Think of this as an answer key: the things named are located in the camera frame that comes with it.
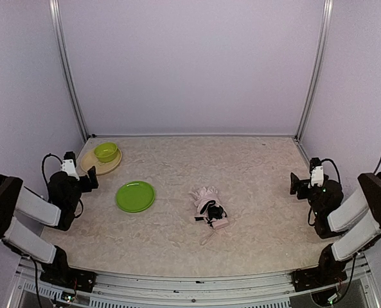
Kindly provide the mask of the pink and black umbrella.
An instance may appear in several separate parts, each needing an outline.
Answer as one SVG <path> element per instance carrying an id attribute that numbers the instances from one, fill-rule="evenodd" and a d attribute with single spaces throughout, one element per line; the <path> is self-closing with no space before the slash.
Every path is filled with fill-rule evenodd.
<path id="1" fill-rule="evenodd" d="M 203 186 L 190 192 L 190 195 L 196 208 L 194 220 L 203 221 L 211 229 L 210 234 L 200 241 L 200 245 L 204 246 L 218 230 L 229 226 L 229 218 L 222 206 L 216 187 Z"/>

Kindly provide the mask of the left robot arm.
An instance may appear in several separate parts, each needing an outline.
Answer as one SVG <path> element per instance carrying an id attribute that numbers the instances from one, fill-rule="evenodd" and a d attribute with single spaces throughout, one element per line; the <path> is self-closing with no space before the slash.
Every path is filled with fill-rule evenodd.
<path id="1" fill-rule="evenodd" d="M 98 186 L 95 167 L 81 177 L 59 171 L 49 179 L 49 198 L 45 200 L 27 188 L 22 179 L 0 174 L 0 240 L 13 250 L 39 261 L 44 272 L 69 276 L 71 268 L 65 251 L 33 233 L 15 217 L 15 213 L 46 227 L 67 231 L 84 211 L 82 194 Z"/>

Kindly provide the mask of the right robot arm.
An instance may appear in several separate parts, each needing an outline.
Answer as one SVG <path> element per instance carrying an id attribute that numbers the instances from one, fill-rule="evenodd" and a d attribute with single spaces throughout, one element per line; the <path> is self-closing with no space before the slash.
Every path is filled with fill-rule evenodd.
<path id="1" fill-rule="evenodd" d="M 321 169 L 308 180 L 290 175 L 290 194 L 308 201 L 317 235 L 338 239 L 322 250 L 314 268 L 322 276 L 339 274 L 352 257 L 381 238 L 381 172 L 362 173 L 357 180 L 358 188 L 345 198 L 341 184 Z"/>

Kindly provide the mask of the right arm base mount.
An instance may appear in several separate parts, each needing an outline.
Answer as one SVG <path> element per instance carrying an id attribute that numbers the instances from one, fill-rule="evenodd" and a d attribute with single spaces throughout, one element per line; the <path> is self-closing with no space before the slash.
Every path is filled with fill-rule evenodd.
<path id="1" fill-rule="evenodd" d="M 346 280 L 345 271 L 322 272 L 318 267 L 297 269 L 291 273 L 295 292 L 308 291 Z"/>

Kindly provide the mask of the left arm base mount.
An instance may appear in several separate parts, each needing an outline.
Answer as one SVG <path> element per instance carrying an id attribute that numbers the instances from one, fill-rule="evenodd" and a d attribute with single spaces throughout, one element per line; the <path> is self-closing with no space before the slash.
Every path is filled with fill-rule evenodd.
<path id="1" fill-rule="evenodd" d="M 65 272 L 44 269 L 40 274 L 40 280 L 55 286 L 92 293 L 96 282 L 96 273 L 74 268 Z"/>

